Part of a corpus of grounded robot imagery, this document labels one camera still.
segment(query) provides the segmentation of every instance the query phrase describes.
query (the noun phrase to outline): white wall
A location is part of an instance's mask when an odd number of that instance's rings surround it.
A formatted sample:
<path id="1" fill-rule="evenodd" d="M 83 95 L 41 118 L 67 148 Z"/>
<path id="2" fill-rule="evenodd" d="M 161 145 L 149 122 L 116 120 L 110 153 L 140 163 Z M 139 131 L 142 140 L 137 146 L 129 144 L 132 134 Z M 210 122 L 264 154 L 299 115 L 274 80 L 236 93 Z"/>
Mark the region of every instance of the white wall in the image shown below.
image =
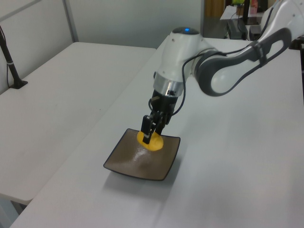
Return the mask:
<path id="1" fill-rule="evenodd" d="M 200 30 L 202 0 L 66 0 L 80 42 L 157 48 L 176 27 Z"/>
<path id="2" fill-rule="evenodd" d="M 21 78 L 72 43 L 62 0 L 41 0 L 0 25 Z M 6 60 L 0 51 L 0 94 L 6 89 Z"/>

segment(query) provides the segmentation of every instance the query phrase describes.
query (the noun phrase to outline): white robotic arm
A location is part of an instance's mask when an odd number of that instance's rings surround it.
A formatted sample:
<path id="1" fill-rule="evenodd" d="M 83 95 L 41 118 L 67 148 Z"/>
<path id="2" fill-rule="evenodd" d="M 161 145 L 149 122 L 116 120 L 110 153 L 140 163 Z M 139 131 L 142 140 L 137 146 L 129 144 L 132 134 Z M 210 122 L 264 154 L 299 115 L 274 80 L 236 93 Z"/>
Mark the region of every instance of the white robotic arm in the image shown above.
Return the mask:
<path id="1" fill-rule="evenodd" d="M 241 80 L 284 52 L 304 35 L 304 0 L 277 0 L 262 18 L 262 36 L 247 47 L 222 53 L 191 28 L 176 28 L 167 39 L 162 62 L 155 73 L 151 114 L 144 116 L 141 131 L 149 144 L 152 133 L 162 133 L 190 75 L 210 96 L 230 92 Z"/>

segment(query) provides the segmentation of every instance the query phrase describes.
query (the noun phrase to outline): table surface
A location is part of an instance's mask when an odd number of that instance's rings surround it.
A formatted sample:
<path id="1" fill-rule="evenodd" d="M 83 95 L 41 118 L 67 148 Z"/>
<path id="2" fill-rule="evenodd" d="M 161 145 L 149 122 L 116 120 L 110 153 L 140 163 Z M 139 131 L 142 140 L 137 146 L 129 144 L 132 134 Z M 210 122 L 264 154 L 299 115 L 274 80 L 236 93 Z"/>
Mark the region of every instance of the table surface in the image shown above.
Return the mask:
<path id="1" fill-rule="evenodd" d="M 247 41 L 208 39 L 232 51 Z M 163 44 L 12 228 L 286 228 L 304 223 L 300 53 L 287 50 L 222 97 L 187 81 L 184 107 L 163 131 L 181 137 L 164 181 L 103 163 L 149 113 Z"/>
<path id="2" fill-rule="evenodd" d="M 0 197 L 28 204 L 155 52 L 74 43 L 0 96 Z"/>

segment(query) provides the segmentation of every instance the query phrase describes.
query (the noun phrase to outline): black stand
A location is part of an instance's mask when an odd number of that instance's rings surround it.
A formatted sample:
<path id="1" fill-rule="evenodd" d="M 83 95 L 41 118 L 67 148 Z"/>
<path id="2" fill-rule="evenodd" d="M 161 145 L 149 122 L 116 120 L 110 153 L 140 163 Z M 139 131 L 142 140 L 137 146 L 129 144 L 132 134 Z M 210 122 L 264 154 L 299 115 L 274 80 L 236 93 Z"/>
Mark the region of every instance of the black stand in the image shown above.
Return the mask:
<path id="1" fill-rule="evenodd" d="M 2 49 L 2 52 L 4 54 L 4 57 L 6 59 L 7 64 L 9 65 L 9 70 L 11 71 L 11 74 L 14 78 L 14 84 L 11 86 L 11 88 L 14 89 L 20 89 L 21 87 L 23 87 L 24 85 L 26 85 L 28 82 L 26 81 L 22 81 L 17 73 L 17 70 L 15 68 L 14 62 L 11 59 L 10 56 L 10 52 L 9 49 L 6 45 L 6 41 L 4 39 L 4 37 L 2 36 L 2 34 L 0 33 L 0 46 Z"/>

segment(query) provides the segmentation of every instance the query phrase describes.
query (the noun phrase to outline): black cable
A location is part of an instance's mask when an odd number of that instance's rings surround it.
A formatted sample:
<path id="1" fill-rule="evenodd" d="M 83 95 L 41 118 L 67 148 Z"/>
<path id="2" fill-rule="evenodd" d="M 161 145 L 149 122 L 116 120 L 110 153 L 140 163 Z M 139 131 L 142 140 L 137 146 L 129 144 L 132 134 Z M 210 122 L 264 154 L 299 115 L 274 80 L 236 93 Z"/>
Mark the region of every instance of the black cable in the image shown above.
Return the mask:
<path id="1" fill-rule="evenodd" d="M 236 51 L 230 51 L 230 52 L 226 52 L 226 53 L 223 53 L 223 54 L 224 54 L 224 55 L 230 55 L 230 54 L 234 54 L 234 53 L 237 53 L 237 52 L 240 52 L 240 51 L 244 50 L 245 48 L 247 48 L 247 47 L 243 47 L 243 48 L 241 48 L 241 49 L 239 49 L 239 50 L 236 50 Z"/>
<path id="2" fill-rule="evenodd" d="M 4 42 L 6 44 L 6 37 L 5 37 L 5 34 L 2 30 L 1 25 L 0 25 L 0 32 L 1 32 L 1 35 L 3 36 L 3 38 L 4 38 Z M 10 88 L 10 85 L 9 85 L 9 65 L 8 65 L 8 63 L 6 63 L 6 84 L 8 85 L 8 88 Z"/>
<path id="3" fill-rule="evenodd" d="M 9 85 L 9 65 L 6 64 L 6 84 L 8 85 L 8 88 L 10 88 Z"/>
<path id="4" fill-rule="evenodd" d="M 270 10 L 270 12 L 269 12 L 269 15 L 268 15 L 268 18 L 267 18 L 267 21 L 266 21 L 266 23 L 265 23 L 265 25 L 264 25 L 264 27 L 263 27 L 263 29 L 262 29 L 262 31 L 261 31 L 260 36 L 259 36 L 257 39 L 260 39 L 260 38 L 262 37 L 263 33 L 265 32 L 265 30 L 266 30 L 266 28 L 267 28 L 267 25 L 268 25 L 268 23 L 269 23 L 269 20 L 270 20 L 271 13 L 272 13 L 273 10 L 274 10 L 274 8 L 271 8 L 271 10 Z"/>
<path id="5" fill-rule="evenodd" d="M 236 14 L 237 12 L 235 12 L 234 14 L 232 14 L 232 16 L 231 16 L 231 18 L 230 18 L 230 20 L 232 19 L 232 17 Z"/>
<path id="6" fill-rule="evenodd" d="M 220 51 L 215 52 L 215 53 L 214 53 L 213 55 L 211 55 L 211 56 L 217 55 L 217 54 L 219 54 L 219 53 L 221 53 L 221 52 L 220 52 Z M 172 116 L 176 115 L 176 114 L 181 110 L 181 108 L 182 108 L 183 105 L 184 105 L 185 99 L 186 99 L 186 79 L 185 79 L 185 66 L 186 66 L 186 64 L 189 63 L 190 61 L 196 59 L 197 57 L 203 56 L 204 54 L 205 54 L 205 53 L 201 53 L 201 54 L 198 54 L 198 55 L 196 55 L 196 56 L 194 56 L 194 57 L 191 57 L 191 58 L 189 58 L 186 62 L 184 62 L 184 64 L 182 65 L 182 67 L 181 67 L 181 74 L 182 74 L 182 82 L 183 82 L 184 92 L 183 92 L 183 97 L 182 97 L 181 104 L 180 104 L 179 108 L 172 114 Z"/>
<path id="7" fill-rule="evenodd" d="M 5 41 L 5 44 L 6 44 L 6 38 L 5 38 L 5 34 L 4 34 L 3 30 L 2 30 L 1 25 L 0 25 L 0 32 L 1 32 L 2 36 L 3 36 L 4 41 Z"/>

